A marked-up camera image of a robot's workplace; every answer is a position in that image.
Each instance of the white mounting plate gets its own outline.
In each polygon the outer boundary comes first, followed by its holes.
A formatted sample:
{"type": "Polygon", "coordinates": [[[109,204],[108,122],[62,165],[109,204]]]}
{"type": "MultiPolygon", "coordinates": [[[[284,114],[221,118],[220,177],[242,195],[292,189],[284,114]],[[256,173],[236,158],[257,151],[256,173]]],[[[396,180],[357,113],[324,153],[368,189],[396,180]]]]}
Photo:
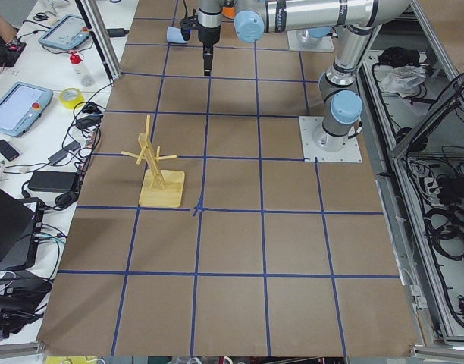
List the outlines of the white mounting plate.
{"type": "Polygon", "coordinates": [[[298,32],[301,32],[301,30],[290,30],[287,32],[287,42],[290,46],[290,51],[334,52],[335,48],[330,36],[324,36],[318,40],[309,38],[306,42],[303,42],[298,32]]]}
{"type": "Polygon", "coordinates": [[[339,163],[362,163],[359,144],[356,137],[348,139],[346,145],[339,152],[328,152],[319,148],[313,140],[313,130],[323,122],[323,117],[300,116],[299,129],[301,130],[301,142],[303,144],[303,157],[308,162],[339,162],[339,163]]]}

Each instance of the clear plastic bottle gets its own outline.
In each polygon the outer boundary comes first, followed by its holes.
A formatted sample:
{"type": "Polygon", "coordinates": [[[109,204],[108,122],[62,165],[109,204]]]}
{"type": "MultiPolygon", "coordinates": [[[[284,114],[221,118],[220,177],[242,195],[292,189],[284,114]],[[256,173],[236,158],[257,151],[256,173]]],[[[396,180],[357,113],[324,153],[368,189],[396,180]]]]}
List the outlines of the clear plastic bottle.
{"type": "Polygon", "coordinates": [[[88,87],[95,83],[94,78],[83,63],[83,59],[75,51],[71,51],[71,64],[82,86],[88,87]]]}

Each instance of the bottle red cap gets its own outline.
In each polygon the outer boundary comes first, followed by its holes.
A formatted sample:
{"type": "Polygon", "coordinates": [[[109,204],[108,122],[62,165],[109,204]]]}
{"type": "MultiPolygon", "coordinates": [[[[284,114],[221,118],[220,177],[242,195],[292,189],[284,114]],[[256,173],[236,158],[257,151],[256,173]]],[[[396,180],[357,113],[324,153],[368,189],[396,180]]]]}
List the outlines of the bottle red cap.
{"type": "Polygon", "coordinates": [[[79,64],[82,58],[75,52],[71,51],[71,64],[79,64]]]}

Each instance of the yellow tape roll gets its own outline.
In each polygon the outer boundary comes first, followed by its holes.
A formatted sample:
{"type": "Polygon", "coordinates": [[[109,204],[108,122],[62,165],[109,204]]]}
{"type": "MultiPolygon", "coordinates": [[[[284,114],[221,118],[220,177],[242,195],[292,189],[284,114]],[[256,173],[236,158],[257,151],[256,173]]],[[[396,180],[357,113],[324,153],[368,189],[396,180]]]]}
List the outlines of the yellow tape roll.
{"type": "Polygon", "coordinates": [[[73,109],[77,104],[85,101],[79,89],[65,89],[60,93],[58,99],[69,109],[73,109]]]}

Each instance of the smartphone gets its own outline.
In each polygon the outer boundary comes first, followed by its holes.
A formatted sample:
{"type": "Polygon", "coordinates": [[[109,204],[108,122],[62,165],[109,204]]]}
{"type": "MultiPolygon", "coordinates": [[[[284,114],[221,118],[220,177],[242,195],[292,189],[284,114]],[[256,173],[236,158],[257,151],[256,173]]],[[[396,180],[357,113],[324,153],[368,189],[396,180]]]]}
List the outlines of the smartphone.
{"type": "Polygon", "coordinates": [[[20,155],[16,151],[15,148],[10,146],[10,143],[8,143],[6,140],[1,139],[0,140],[0,153],[8,160],[8,161],[13,161],[20,155]]]}

